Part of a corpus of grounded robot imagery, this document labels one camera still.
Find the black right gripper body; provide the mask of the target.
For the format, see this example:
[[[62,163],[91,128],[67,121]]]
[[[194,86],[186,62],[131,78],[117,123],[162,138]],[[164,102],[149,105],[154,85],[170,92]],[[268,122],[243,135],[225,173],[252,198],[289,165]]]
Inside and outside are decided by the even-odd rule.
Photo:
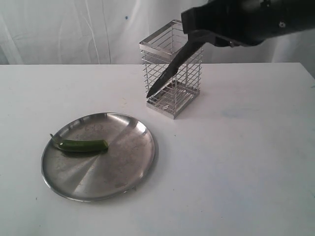
[[[210,0],[181,14],[190,41],[252,47],[267,39],[312,30],[313,0]]]

